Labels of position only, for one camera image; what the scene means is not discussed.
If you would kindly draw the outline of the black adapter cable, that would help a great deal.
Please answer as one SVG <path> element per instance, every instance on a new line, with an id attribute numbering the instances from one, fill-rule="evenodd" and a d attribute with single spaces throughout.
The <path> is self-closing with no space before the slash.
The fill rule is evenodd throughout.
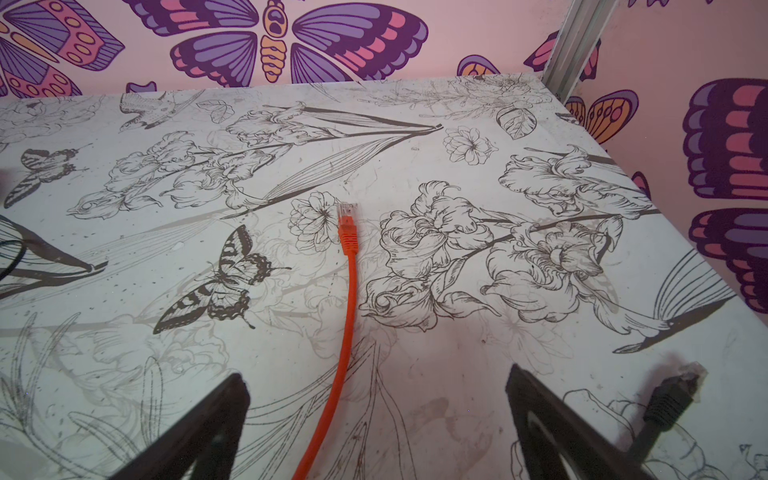
<path id="1" fill-rule="evenodd" d="M 10 248 L 12 253 L 9 264 L 1 270 L 0 280 L 4 280 L 16 270 L 24 259 L 27 247 L 22 240 L 4 240 L 1 242 L 1 247 Z"/>

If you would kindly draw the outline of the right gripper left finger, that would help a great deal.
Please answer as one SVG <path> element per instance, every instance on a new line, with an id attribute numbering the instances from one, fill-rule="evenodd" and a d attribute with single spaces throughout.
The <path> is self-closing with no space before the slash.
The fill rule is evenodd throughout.
<path id="1" fill-rule="evenodd" d="M 242 376 L 229 375 L 113 477 L 229 479 L 249 405 L 250 395 Z"/>

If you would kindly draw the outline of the aluminium frame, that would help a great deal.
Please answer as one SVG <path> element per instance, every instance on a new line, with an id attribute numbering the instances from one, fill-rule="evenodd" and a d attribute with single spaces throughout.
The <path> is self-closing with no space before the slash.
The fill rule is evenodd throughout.
<path id="1" fill-rule="evenodd" d="M 573 0 L 544 69 L 542 82 L 565 103 L 579 81 L 617 0 Z"/>

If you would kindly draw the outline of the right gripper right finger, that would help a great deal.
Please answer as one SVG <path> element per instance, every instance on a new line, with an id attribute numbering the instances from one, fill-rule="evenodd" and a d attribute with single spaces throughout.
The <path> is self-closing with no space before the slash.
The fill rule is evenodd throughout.
<path id="1" fill-rule="evenodd" d="M 514 364 L 505 392 L 518 439 L 515 479 L 647 479 L 636 447 L 618 450 L 532 373 Z"/>

